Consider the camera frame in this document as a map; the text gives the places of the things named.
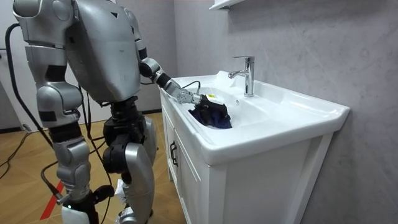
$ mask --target dark blue cloth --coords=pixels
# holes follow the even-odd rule
[[[189,113],[203,125],[209,125],[221,129],[232,128],[231,117],[229,115],[225,116],[218,110],[195,107],[194,110],[189,110]]]

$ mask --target humanoid robot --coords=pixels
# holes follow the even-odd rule
[[[79,85],[99,104],[111,106],[104,124],[108,148],[103,165],[121,174],[128,207],[116,223],[148,221],[154,199],[152,165],[156,155],[153,122],[136,108],[140,74],[179,103],[211,108],[206,96],[181,88],[147,56],[134,14],[109,0],[14,0],[30,70],[37,87],[37,108],[49,129],[58,160],[57,177],[66,195],[63,223],[98,224],[90,190],[89,147],[78,125],[82,95],[65,81],[69,64]]]

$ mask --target cabinet door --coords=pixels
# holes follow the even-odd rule
[[[171,143],[169,143],[169,139],[167,138],[167,126],[170,124],[168,124],[168,120],[167,120],[167,113],[166,110],[164,109],[164,107],[162,106],[163,112],[162,112],[162,117],[163,117],[163,131],[164,131],[164,149],[166,150],[166,156],[167,156],[167,161],[169,161],[169,157],[170,157],[170,149],[169,149],[169,145]]]
[[[200,179],[195,175],[195,168],[190,162],[186,150],[181,148],[180,142],[178,142],[177,145],[180,149],[180,188],[181,197],[185,204],[185,218],[187,219],[187,223],[201,224]]]
[[[174,127],[170,121],[170,118],[165,114],[165,135],[166,139],[166,151],[167,151],[167,163],[170,168],[170,172],[173,177],[175,186],[177,187],[178,177],[177,177],[177,167],[178,167],[178,147],[177,141],[175,140]]]

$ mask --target faucet handle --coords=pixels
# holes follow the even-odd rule
[[[232,58],[244,58],[244,62],[252,63],[252,62],[254,62],[255,56],[235,56]]]

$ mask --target red tape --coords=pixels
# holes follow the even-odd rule
[[[57,190],[61,192],[63,189],[63,184],[61,181],[57,185]],[[42,216],[40,217],[40,220],[50,218],[52,210],[54,210],[55,204],[57,203],[57,198],[53,195],[50,198],[50,201],[48,202],[47,206],[45,207]]]

